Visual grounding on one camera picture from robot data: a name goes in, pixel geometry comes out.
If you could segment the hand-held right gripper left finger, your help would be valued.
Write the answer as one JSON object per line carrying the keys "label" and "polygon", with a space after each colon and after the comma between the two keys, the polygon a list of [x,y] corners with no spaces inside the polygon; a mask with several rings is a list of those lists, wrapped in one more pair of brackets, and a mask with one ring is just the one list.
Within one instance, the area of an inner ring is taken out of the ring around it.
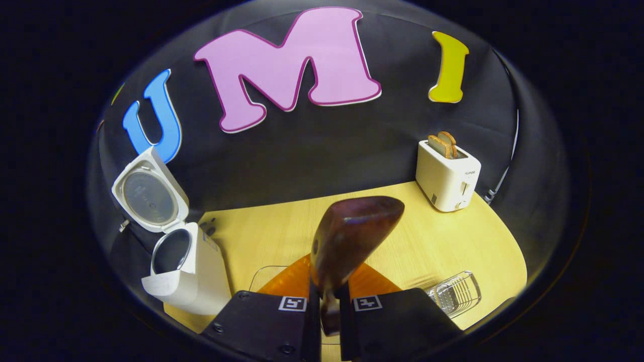
{"label": "hand-held right gripper left finger", "polygon": [[259,290],[228,301],[202,337],[225,361],[319,361],[319,298],[300,257]]}

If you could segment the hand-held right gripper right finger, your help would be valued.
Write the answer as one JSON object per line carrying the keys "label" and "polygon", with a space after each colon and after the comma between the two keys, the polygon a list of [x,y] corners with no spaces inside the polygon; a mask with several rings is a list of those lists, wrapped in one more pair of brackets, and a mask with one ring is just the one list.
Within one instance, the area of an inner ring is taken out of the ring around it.
{"label": "hand-held right gripper right finger", "polygon": [[342,360],[433,361],[464,334],[425,291],[403,290],[366,264],[340,296]]}

